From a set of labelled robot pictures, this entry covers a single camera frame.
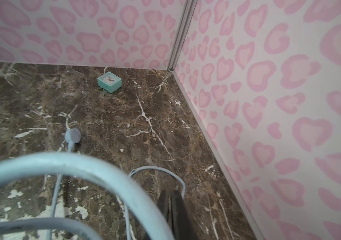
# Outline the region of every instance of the floor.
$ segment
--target floor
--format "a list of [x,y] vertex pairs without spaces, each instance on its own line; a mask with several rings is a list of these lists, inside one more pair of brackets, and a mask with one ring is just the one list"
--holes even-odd
[[[105,71],[123,80],[113,94],[97,85]],[[201,240],[255,239],[169,71],[0,63],[0,161],[66,151],[63,135],[74,127],[82,133],[78,154],[110,162],[125,173],[155,165],[179,175]],[[154,201],[162,189],[180,187],[154,170],[137,173],[135,180]],[[48,216],[55,181],[46,175],[0,188],[0,222]],[[126,239],[122,205],[113,194],[74,177],[64,177],[61,189],[58,217],[80,220],[103,239]],[[140,240],[144,231],[131,218]],[[45,234],[31,231],[0,239],[45,239]],[[55,238],[77,237],[55,232]]]

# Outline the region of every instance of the white plug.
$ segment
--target white plug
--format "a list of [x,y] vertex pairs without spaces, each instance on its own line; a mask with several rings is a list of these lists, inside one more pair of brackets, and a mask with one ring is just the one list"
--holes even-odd
[[71,152],[75,148],[75,143],[78,143],[81,139],[81,133],[77,128],[68,129],[65,133],[65,140],[68,143],[68,152]]

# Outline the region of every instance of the wall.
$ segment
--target wall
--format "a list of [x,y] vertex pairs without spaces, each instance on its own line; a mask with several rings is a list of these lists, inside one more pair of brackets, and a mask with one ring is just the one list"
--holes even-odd
[[341,0],[199,0],[175,72],[264,238],[341,240]]
[[183,0],[0,0],[0,61],[166,69]]

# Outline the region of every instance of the power cord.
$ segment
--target power cord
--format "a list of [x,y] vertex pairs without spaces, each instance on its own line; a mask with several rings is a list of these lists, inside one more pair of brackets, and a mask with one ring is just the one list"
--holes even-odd
[[[134,170],[132,170],[128,177],[131,178],[135,173],[137,173],[138,171],[144,170],[144,169],[155,169],[155,170],[160,170],[163,172],[168,173],[169,175],[172,175],[174,178],[176,178],[182,185],[182,191],[181,191],[181,196],[184,199],[185,196],[185,191],[186,191],[186,186],[184,181],[177,176],[175,173],[169,171],[168,169],[162,168],[162,167],[156,167],[156,166],[143,166],[143,167],[139,167],[136,168]],[[127,240],[131,240],[131,228],[130,228],[130,221],[129,221],[129,211],[128,211],[128,206],[126,204],[124,204],[124,217],[125,217],[125,227],[126,227],[126,239]]]
[[[68,129],[65,132],[65,140],[68,143],[67,152],[72,152],[73,149],[75,148],[75,143],[78,143],[81,140],[80,131],[77,128]],[[63,178],[62,174],[57,175],[55,190],[53,191],[50,217],[55,216],[56,204],[57,204],[57,199],[58,199],[58,191],[60,190],[60,183],[61,183],[62,178]],[[52,229],[48,230],[47,240],[52,240]]]

